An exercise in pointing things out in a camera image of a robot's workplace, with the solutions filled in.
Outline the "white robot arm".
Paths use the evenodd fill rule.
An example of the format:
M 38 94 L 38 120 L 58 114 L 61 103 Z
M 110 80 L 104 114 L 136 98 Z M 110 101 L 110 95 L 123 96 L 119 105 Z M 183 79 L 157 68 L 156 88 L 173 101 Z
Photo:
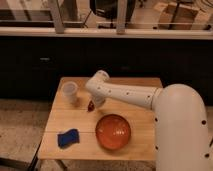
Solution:
M 192 87 L 113 84 L 108 73 L 99 70 L 85 88 L 96 107 L 112 98 L 154 112 L 156 171 L 211 171 L 205 104 Z

